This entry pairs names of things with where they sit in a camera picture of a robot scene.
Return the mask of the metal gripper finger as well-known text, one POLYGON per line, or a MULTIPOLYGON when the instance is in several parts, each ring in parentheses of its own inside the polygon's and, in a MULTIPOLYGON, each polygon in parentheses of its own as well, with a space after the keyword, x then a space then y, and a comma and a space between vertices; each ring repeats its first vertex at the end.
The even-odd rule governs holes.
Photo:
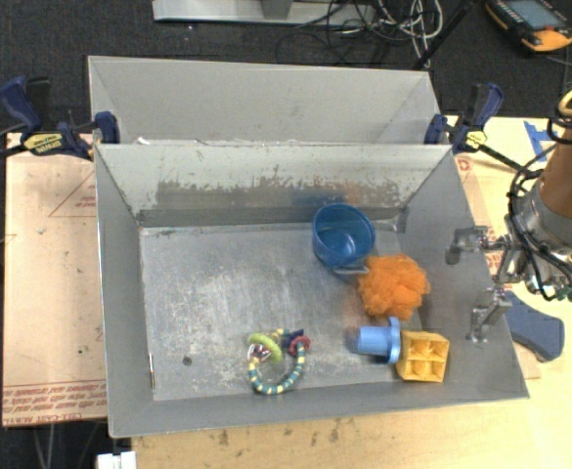
POLYGON ((447 265, 456 265, 464 252, 478 252, 489 244, 486 226, 455 229, 453 239, 446 249, 447 265))
POLYGON ((470 313, 470 327, 466 339, 478 343, 486 342, 489 329, 510 309, 511 302, 502 286, 483 290, 475 299, 470 313))

